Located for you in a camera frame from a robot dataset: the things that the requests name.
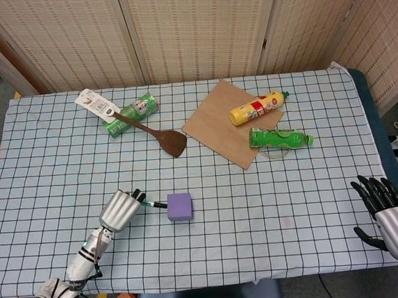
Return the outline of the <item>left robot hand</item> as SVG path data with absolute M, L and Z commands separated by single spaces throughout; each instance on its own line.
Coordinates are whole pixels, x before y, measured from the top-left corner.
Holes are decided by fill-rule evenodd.
M 113 233 L 122 232 L 136 214 L 146 194 L 137 188 L 132 194 L 117 190 L 99 215 L 100 225 Z

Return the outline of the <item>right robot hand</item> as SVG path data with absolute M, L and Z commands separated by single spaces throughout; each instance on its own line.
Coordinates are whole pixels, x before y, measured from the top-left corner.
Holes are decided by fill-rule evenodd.
M 382 238 L 368 236 L 355 226 L 354 232 L 367 245 L 389 252 L 398 260 L 398 189 L 386 178 L 365 178 L 359 175 L 351 186 L 357 191 Z

